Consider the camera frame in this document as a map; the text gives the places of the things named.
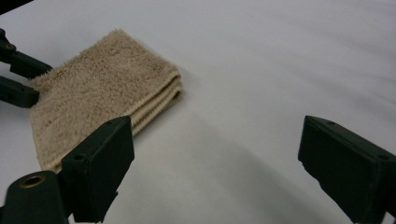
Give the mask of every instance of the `folded towel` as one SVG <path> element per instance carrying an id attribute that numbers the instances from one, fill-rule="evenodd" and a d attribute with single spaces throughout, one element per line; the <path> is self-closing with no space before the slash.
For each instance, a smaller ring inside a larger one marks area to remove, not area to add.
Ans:
<path id="1" fill-rule="evenodd" d="M 106 120 L 131 116 L 135 135 L 182 93 L 177 68 L 122 30 L 29 85 L 40 91 L 30 111 L 37 158 L 43 170 L 55 172 Z"/>

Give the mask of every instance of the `towel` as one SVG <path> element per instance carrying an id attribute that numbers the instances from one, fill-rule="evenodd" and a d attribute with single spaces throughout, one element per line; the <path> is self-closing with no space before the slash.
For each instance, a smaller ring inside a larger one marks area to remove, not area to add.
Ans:
<path id="1" fill-rule="evenodd" d="M 177 68 L 122 30 L 28 85 L 40 91 L 30 110 L 37 158 L 54 172 L 105 121 L 130 116 L 136 135 L 183 92 Z"/>

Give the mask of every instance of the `white surface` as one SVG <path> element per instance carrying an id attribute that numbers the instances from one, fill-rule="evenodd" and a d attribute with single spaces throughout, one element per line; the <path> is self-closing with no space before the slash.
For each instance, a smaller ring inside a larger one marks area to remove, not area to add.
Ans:
<path id="1" fill-rule="evenodd" d="M 121 28 L 180 68 L 105 223 L 350 223 L 297 161 L 304 116 L 396 153 L 395 21 L 390 0 L 35 0 L 0 27 L 52 66 Z M 3 202 L 39 166 L 28 111 L 0 103 L 0 125 Z"/>

